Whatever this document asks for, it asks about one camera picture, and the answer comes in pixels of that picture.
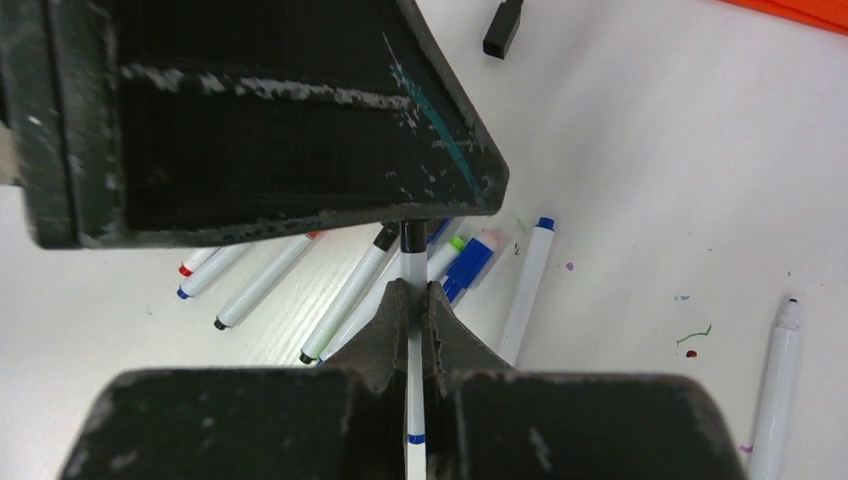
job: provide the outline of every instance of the blue marker cap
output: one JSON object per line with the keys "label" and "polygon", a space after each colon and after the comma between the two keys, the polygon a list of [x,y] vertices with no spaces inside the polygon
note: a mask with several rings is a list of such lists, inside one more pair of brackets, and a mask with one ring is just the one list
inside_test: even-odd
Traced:
{"label": "blue marker cap", "polygon": [[539,217],[539,223],[536,224],[538,228],[544,228],[545,230],[554,231],[554,219],[548,217]]}
{"label": "blue marker cap", "polygon": [[484,231],[477,238],[472,238],[465,250],[448,269],[448,279],[444,288],[448,300],[453,302],[459,294],[471,286],[477,275],[492,258],[498,246],[498,238],[491,232]]}

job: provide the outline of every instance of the blue band on marker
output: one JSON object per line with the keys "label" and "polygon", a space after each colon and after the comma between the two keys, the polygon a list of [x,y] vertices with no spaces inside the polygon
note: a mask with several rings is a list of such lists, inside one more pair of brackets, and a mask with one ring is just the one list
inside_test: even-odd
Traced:
{"label": "blue band on marker", "polygon": [[554,219],[548,217],[539,217],[539,223],[536,224],[539,228],[544,228],[545,230],[554,231]]}

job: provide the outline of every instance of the white marker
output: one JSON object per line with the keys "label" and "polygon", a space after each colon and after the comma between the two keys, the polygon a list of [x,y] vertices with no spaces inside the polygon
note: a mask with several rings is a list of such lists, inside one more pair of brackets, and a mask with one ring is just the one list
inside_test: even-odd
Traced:
{"label": "white marker", "polygon": [[406,363],[406,438],[412,445],[425,441],[424,361],[421,352],[421,305],[427,290],[427,223],[423,220],[401,222],[401,276],[409,293]]}
{"label": "white marker", "polygon": [[[456,257],[459,256],[459,253],[464,248],[465,242],[459,237],[453,237],[450,242],[442,244],[437,248],[433,252],[433,255],[430,256],[430,259],[427,260],[427,281],[434,282],[442,278],[445,271],[447,271],[448,267],[456,260]],[[392,259],[383,271],[383,274],[377,278],[374,286],[371,287],[371,290],[368,291],[362,302],[353,309],[353,312],[351,312],[345,323],[342,324],[339,331],[336,332],[330,344],[327,345],[327,348],[321,354],[322,360],[326,360],[339,351],[340,348],[374,318],[374,314],[377,313],[377,308],[379,308],[380,302],[383,300],[383,294],[386,292],[386,285],[400,278],[401,274],[400,254],[398,254]]]}
{"label": "white marker", "polygon": [[798,300],[790,299],[782,306],[774,326],[748,464],[750,480],[780,479],[801,351],[800,310]]}
{"label": "white marker", "polygon": [[186,258],[183,263],[180,264],[179,272],[180,275],[184,277],[190,277],[195,270],[197,270],[206,260],[209,260],[209,257],[215,255],[215,252],[218,251],[218,247],[214,248],[198,248],[193,250],[191,254]]}
{"label": "white marker", "polygon": [[506,319],[504,333],[498,346],[498,355],[504,361],[515,366],[518,351],[521,349],[521,341],[533,312],[533,303],[536,301],[536,293],[542,282],[542,274],[545,273],[545,265],[548,263],[548,252],[554,242],[554,221],[547,217],[539,217],[539,223],[533,229],[530,236],[530,245],[524,256],[524,264],[518,275],[518,284],[515,288],[515,296],[512,298],[512,307]]}
{"label": "white marker", "polygon": [[262,301],[271,287],[283,277],[295,260],[303,255],[306,247],[312,243],[312,239],[316,235],[318,235],[317,232],[298,235],[286,243],[282,250],[277,253],[277,256],[271,259],[268,265],[218,312],[218,317],[215,319],[215,328],[225,330],[238,326],[253,310],[253,307]]}
{"label": "white marker", "polygon": [[321,352],[330,343],[330,339],[339,330],[345,316],[348,314],[354,303],[365,290],[368,281],[377,273],[380,264],[386,257],[386,253],[392,248],[395,240],[397,240],[397,226],[384,226],[377,237],[374,238],[372,245],[368,247],[365,255],[353,269],[353,272],[347,278],[347,281],[342,285],[333,303],[324,312],[318,325],[312,330],[309,339],[303,344],[300,350],[300,361],[309,365],[317,360]]}
{"label": "white marker", "polygon": [[235,263],[250,248],[250,245],[250,243],[241,243],[222,247],[180,284],[180,288],[177,289],[177,296],[185,300],[200,295],[206,287],[224,273],[224,270]]}

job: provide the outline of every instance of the blue marker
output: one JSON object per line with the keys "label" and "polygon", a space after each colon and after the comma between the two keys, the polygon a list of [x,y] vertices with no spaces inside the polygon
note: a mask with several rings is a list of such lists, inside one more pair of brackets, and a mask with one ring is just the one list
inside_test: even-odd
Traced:
{"label": "blue marker", "polygon": [[488,230],[483,230],[477,238],[468,242],[465,250],[448,269],[448,279],[444,283],[445,294],[451,303],[454,303],[456,297],[474,283],[495,250],[498,249],[498,243],[500,243],[498,237]]}

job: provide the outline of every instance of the white table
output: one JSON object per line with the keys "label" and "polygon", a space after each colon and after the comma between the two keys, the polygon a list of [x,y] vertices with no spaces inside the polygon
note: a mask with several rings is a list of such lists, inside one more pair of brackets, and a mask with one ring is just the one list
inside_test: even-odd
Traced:
{"label": "white table", "polygon": [[[784,479],[844,478],[848,38],[712,0],[528,0],[498,61],[480,47],[496,3],[420,1],[511,166],[503,210],[460,227],[506,242],[458,316],[496,342],[514,243],[527,243],[515,217],[553,216],[518,366],[689,375],[748,444],[769,325],[797,295],[809,324]],[[43,252],[20,210],[0,187],[0,477],[14,479],[55,475],[122,370],[295,365],[377,231],[329,232],[242,326],[218,332],[217,309],[286,240],[182,302],[186,250]]]}

